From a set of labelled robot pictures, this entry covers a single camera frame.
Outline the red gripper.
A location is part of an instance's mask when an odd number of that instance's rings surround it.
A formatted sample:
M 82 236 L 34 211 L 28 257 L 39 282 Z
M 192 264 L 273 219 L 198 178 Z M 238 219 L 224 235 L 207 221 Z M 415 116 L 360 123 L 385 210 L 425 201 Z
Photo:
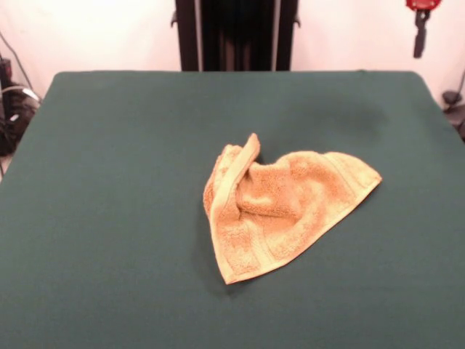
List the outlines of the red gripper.
M 428 21 L 428 11 L 439 6 L 439 0 L 406 0 L 406 6 L 416 11 L 415 25 L 417 34 L 413 49 L 413 57 L 421 58 L 424 51 L 426 38 L 426 22 Z

